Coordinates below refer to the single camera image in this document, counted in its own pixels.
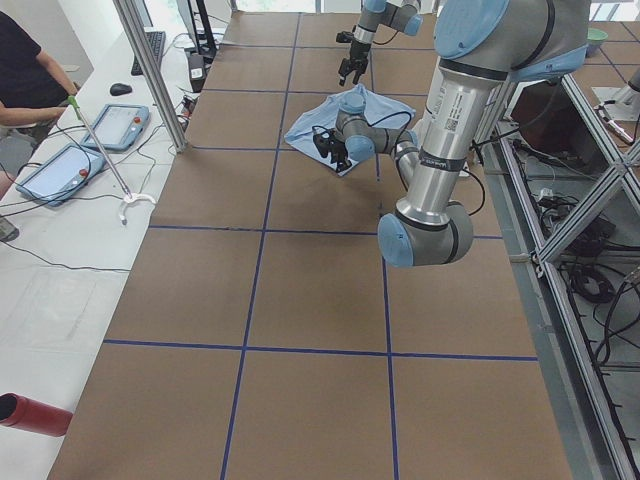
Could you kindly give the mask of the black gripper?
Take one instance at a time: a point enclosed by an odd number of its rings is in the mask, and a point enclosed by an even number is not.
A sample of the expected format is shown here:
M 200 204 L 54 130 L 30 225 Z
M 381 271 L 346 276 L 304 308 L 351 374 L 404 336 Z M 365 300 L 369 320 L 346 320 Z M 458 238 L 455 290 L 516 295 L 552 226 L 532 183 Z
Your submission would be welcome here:
M 338 70 L 340 86 L 345 85 L 346 79 L 351 73 L 351 70 L 354 73 L 352 83 L 357 85 L 360 82 L 361 76 L 367 71 L 370 50 L 370 43 L 361 42 L 357 39 L 351 40 L 349 59 L 343 58 Z
M 330 165 L 338 173 L 345 172 L 350 169 L 350 160 L 345 145 L 337 140 L 333 140 L 331 152 L 329 154 Z

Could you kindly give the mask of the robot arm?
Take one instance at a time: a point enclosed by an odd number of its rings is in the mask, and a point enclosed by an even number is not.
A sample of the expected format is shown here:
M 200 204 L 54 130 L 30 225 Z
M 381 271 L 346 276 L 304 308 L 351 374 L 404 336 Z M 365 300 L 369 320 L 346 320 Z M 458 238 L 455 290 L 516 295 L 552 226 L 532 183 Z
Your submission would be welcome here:
M 435 25 L 442 82 L 429 95 L 423 141 L 407 129 L 369 124 L 359 93 L 340 101 L 333 129 L 314 132 L 319 153 L 339 171 L 377 153 L 396 162 L 408 190 L 379 221 L 387 263 L 442 265 L 469 251 L 472 222 L 451 195 L 491 91 L 507 80 L 546 80 L 580 68 L 589 13 L 587 1 L 448 1 Z
M 344 86 L 354 74 L 353 84 L 358 84 L 366 72 L 369 52 L 380 25 L 408 36 L 416 36 L 423 23 L 420 15 L 421 1 L 405 0 L 400 5 L 385 0 L 366 0 L 361 7 L 358 22 L 350 31 L 336 34 L 337 43 L 350 45 L 349 56 L 343 58 L 338 69 L 339 84 Z

